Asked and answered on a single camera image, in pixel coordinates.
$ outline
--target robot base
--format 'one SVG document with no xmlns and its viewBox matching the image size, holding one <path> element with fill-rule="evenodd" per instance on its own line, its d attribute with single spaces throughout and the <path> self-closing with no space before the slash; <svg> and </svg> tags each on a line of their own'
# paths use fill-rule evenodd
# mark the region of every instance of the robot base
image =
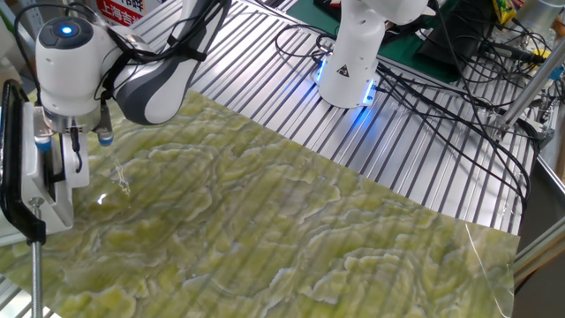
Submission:
<svg viewBox="0 0 565 318">
<path fill-rule="evenodd" d="M 331 57 L 326 57 L 322 60 L 320 69 L 314 74 L 314 82 L 318 85 L 321 98 L 331 105 L 344 109 L 372 106 L 378 91 L 377 83 L 380 81 L 380 76 L 377 74 L 374 74 L 370 79 L 365 79 L 360 83 L 355 83 L 354 89 L 327 91 L 320 87 L 322 73 L 328 72 L 325 69 L 328 67 L 329 58 Z M 343 75 L 343 72 L 347 74 L 347 68 L 338 70 L 336 72 L 337 75 L 332 74 L 331 77 L 337 77 L 340 81 L 353 80 L 346 78 Z"/>
</svg>

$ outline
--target blue led light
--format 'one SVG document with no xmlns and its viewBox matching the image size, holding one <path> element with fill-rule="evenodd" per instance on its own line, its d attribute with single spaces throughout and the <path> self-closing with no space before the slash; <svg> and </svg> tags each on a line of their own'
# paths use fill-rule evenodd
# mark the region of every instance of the blue led light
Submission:
<svg viewBox="0 0 565 318">
<path fill-rule="evenodd" d="M 320 82 L 321 74 L 322 74 L 322 72 L 324 72 L 324 66 L 326 66 L 326 61 L 327 61 L 327 59 L 324 58 L 324 60 L 321 62 L 320 71 L 318 72 L 318 74 L 316 74 L 316 81 L 317 82 Z"/>
<path fill-rule="evenodd" d="M 63 32 L 63 34 L 71 34 L 72 28 L 70 26 L 63 26 L 61 27 L 61 32 Z"/>
<path fill-rule="evenodd" d="M 371 90 L 373 89 L 373 83 L 374 83 L 374 79 L 371 79 L 371 81 L 369 82 L 369 86 L 367 87 L 367 90 L 365 91 L 365 96 L 363 97 L 363 104 L 372 104 L 373 103 L 373 98 L 371 98 L 371 100 L 369 100 L 369 96 L 371 95 Z"/>
</svg>

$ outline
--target green mat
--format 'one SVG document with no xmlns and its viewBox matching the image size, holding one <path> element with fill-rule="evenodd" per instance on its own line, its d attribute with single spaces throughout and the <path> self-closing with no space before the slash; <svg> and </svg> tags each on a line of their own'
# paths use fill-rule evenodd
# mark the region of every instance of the green mat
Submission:
<svg viewBox="0 0 565 318">
<path fill-rule="evenodd" d="M 442 11 L 450 11 L 459 0 L 448 0 L 441 8 Z M 339 23 L 329 14 L 314 5 L 313 0 L 298 0 L 287 13 L 296 19 L 304 21 L 306 24 L 319 27 L 322 30 L 334 34 Z M 438 26 L 436 19 L 426 20 L 429 27 Z M 459 75 L 453 70 L 446 69 L 442 63 L 435 62 L 424 57 L 417 57 L 416 51 L 423 41 L 415 34 L 398 39 L 380 48 L 379 55 L 387 57 L 398 63 L 409 66 L 417 71 L 434 77 L 446 83 L 459 80 Z"/>
</svg>

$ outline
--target red sign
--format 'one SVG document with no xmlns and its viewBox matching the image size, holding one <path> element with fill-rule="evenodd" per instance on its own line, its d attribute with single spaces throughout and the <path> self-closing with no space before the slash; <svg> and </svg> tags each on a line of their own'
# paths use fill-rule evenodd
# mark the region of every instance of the red sign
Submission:
<svg viewBox="0 0 565 318">
<path fill-rule="evenodd" d="M 127 27 L 142 17 L 141 14 L 116 4 L 112 0 L 96 0 L 96 4 L 104 17 Z"/>
</svg>

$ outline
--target warning label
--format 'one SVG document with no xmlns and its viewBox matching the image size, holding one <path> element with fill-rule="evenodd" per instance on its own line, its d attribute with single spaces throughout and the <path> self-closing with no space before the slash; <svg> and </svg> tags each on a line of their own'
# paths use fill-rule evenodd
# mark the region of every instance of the warning label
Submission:
<svg viewBox="0 0 565 318">
<path fill-rule="evenodd" d="M 350 73 L 347 71 L 347 65 L 344 65 L 341 69 L 337 70 L 337 72 L 345 77 L 350 77 Z"/>
</svg>

